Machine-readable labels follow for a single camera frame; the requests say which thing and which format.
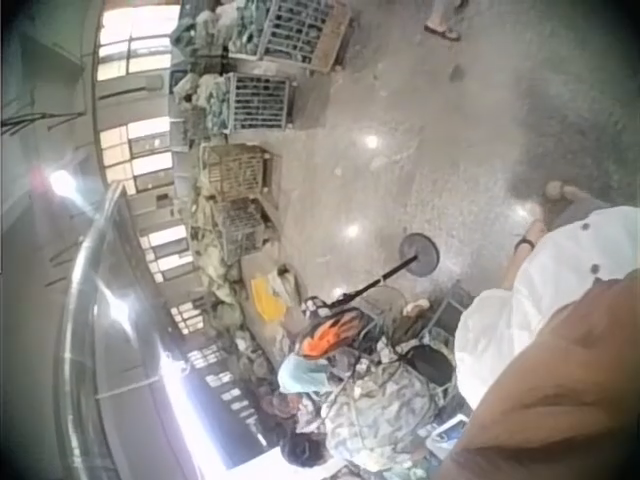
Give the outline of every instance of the foot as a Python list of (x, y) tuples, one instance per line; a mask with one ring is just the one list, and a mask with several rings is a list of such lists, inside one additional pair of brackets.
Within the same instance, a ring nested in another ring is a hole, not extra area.
[(432, 25), (428, 21), (424, 24), (424, 31), (450, 42), (459, 42), (461, 38), (460, 33), (453, 28), (447, 25)]
[(558, 201), (566, 198), (571, 202), (575, 202), (577, 200), (591, 197), (591, 195), (583, 190), (580, 190), (578, 187), (568, 185), (559, 180), (553, 180), (547, 183), (547, 186), (544, 189), (544, 194), (549, 200), (553, 201)]
[(406, 317), (415, 318), (420, 315), (422, 312), (426, 312), (431, 308), (431, 303), (426, 298), (422, 298), (415, 302), (411, 302), (409, 305), (404, 307), (402, 310), (402, 314)]

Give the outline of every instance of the flip-flop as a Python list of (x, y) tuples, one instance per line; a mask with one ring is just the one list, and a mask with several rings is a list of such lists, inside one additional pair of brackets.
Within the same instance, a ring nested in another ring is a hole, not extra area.
[(430, 33), (433, 36), (448, 40), (449, 42), (459, 42), (461, 38), (458, 32), (449, 27), (444, 30), (436, 30), (435, 28), (432, 28), (425, 23), (424, 31)]

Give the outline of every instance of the wire basket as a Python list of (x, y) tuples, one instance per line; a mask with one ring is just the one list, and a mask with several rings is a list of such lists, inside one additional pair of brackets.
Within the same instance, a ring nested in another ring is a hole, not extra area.
[(213, 212), (225, 262), (235, 263), (262, 249), (266, 228), (259, 207), (250, 199), (214, 203)]
[(230, 74), (229, 133), (284, 130), (287, 127), (290, 81), (286, 78)]
[(342, 0), (274, 0), (258, 58), (327, 73), (350, 19), (351, 11)]
[(200, 146), (200, 165), (216, 198), (227, 202), (262, 190), (264, 161), (271, 155), (256, 145)]

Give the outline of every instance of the handrail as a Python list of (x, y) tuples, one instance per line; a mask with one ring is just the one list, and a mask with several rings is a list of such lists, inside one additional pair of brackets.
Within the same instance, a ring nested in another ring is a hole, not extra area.
[(120, 480), (95, 399), (95, 318), (100, 268), (124, 185), (111, 185), (73, 266), (69, 293), (54, 362), (54, 405), (58, 449), (65, 472), (73, 480)]

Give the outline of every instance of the polished floor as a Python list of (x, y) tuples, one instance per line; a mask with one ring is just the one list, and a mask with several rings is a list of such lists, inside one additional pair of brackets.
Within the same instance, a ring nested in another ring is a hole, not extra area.
[(276, 257), (306, 291), (362, 286), (415, 231), (441, 264), (391, 285), (478, 293), (499, 283), (548, 180), (638, 202), (637, 43), (599, 2), (472, 0), (458, 44), (423, 32), (429, 1), (351, 4), (344, 70), (301, 80), (295, 128), (259, 138), (279, 156)]

